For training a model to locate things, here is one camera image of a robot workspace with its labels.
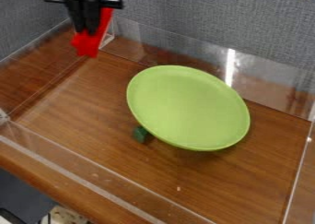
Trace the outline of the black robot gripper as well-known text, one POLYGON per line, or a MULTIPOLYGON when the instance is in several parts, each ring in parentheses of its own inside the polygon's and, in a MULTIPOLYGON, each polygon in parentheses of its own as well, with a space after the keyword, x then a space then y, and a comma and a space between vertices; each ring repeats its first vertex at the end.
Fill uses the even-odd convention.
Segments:
POLYGON ((100 25, 100 7, 114 9, 123 8, 123 0, 44 0, 45 2, 65 4, 70 21, 76 32, 85 28, 89 35, 93 35, 100 25), (80 1, 85 1, 85 21, 80 7, 80 1))

